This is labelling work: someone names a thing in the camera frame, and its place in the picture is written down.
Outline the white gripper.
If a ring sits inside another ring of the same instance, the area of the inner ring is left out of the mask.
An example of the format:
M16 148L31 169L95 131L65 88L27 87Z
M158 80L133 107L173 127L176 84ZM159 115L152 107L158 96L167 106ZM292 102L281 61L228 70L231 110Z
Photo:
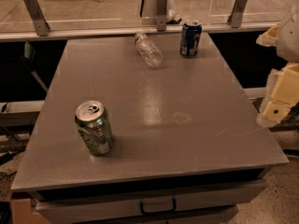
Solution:
M266 32L256 43L264 47L277 46L277 55L292 63L281 70L272 69L266 82L266 95L262 100L257 123L266 128L280 124L299 103L299 5Z

